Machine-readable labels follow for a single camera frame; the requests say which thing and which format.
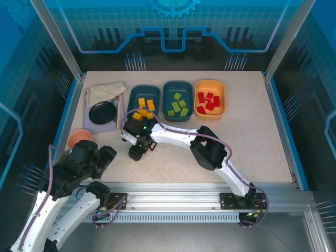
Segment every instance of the green block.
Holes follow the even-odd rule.
[[[185,103],[184,100],[179,101],[178,103],[179,103],[179,105],[180,105],[181,108],[184,108],[185,106],[187,106],[187,103]]]
[[[169,110],[169,111],[168,111],[168,116],[169,116],[169,117],[173,117],[174,115],[175,115],[174,110]]]
[[[180,106],[179,106],[177,101],[172,102],[172,106],[173,106],[173,109],[174,109],[175,113],[181,111]]]
[[[180,93],[175,93],[174,99],[179,100],[180,98],[181,98],[181,94]]]
[[[180,117],[186,117],[188,114],[189,109],[183,108],[180,114]]]

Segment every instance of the speckled beige surface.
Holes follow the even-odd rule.
[[[186,129],[208,126],[233,149],[231,161],[252,182],[292,182],[279,132],[269,103],[263,77],[259,71],[90,71],[86,75],[71,131],[83,127],[85,89],[101,83],[123,81],[127,108],[131,89],[139,84],[158,86],[170,80],[186,80],[193,86],[200,79],[216,79],[226,87],[226,112],[218,121],[203,121],[192,115],[188,122],[164,123]],[[102,176],[104,182],[136,183],[211,183],[222,182],[214,172],[201,168],[190,150],[159,144],[135,162],[128,157],[130,143],[121,141],[120,132],[93,135],[101,147],[112,146],[117,157]]]

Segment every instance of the cube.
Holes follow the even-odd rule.
[[[199,103],[204,103],[205,102],[205,98],[204,98],[204,93],[203,92],[198,92],[198,102]]]
[[[219,96],[214,96],[214,106],[215,108],[219,108],[221,106],[221,101]]]
[[[148,114],[148,111],[139,108],[138,113],[140,113],[143,117],[145,117]]]
[[[140,115],[139,113],[134,113],[132,117],[133,117],[133,119],[137,120],[138,122],[140,122],[142,120],[142,115]]]
[[[154,115],[152,113],[146,114],[147,119],[151,120],[154,118]]]
[[[205,100],[207,100],[207,101],[211,101],[211,100],[212,100],[212,96],[214,96],[214,94],[209,92],[209,93],[206,95]]]
[[[181,111],[180,106],[179,106],[177,101],[172,102],[172,106],[173,106],[173,109],[174,109],[175,113]]]
[[[150,111],[155,111],[155,106],[154,106],[154,101],[153,100],[148,100],[147,101],[147,106]]]
[[[197,109],[198,113],[200,113],[200,114],[206,114],[205,109],[203,108],[203,106],[199,106],[196,109]]]
[[[139,98],[138,101],[139,101],[140,108],[146,107],[145,98]]]
[[[183,108],[180,114],[180,117],[186,117],[188,114],[189,109]]]
[[[180,98],[181,98],[181,94],[180,93],[175,93],[174,99],[179,101]]]
[[[187,106],[187,103],[185,103],[184,100],[179,101],[178,104],[180,105],[181,108],[184,108],[185,106]]]
[[[173,117],[173,116],[175,116],[175,112],[174,112],[174,110],[169,110],[169,111],[168,111],[168,116],[169,116],[169,117]]]
[[[207,110],[213,111],[214,108],[215,108],[215,105],[212,102],[208,101],[208,103],[206,104],[205,108]]]

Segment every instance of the orange tray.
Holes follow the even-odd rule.
[[[213,111],[205,109],[206,106],[206,101],[205,103],[199,103],[198,101],[198,93],[203,92],[204,97],[211,92],[214,94],[214,96],[219,96],[220,100],[220,107],[219,108],[214,108]],[[222,115],[225,113],[225,86],[222,82],[218,80],[200,80],[196,83],[196,88],[195,88],[195,102],[194,102],[194,110],[195,110],[195,115],[202,119],[202,120],[218,120],[222,117]],[[205,109],[206,114],[200,114],[197,111],[197,107],[203,106]]]

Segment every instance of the small orange bowl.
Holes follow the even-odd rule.
[[[68,138],[68,146],[70,149],[74,148],[75,144],[80,140],[89,140],[92,141],[92,135],[87,130],[76,130]]]
[[[214,94],[214,96],[219,96],[220,99],[220,107],[219,108],[214,108],[213,111],[210,110],[205,110],[206,114],[201,114],[197,111],[198,106],[203,106],[205,109],[207,101],[205,103],[199,103],[198,101],[198,92],[203,92],[204,97],[211,92]],[[195,115],[202,119],[202,120],[218,120],[224,115],[225,113],[225,103],[226,103],[226,98],[225,98],[225,86],[222,82],[218,80],[200,80],[196,83],[196,88],[195,88],[195,102],[194,102],[194,110],[195,110]]]

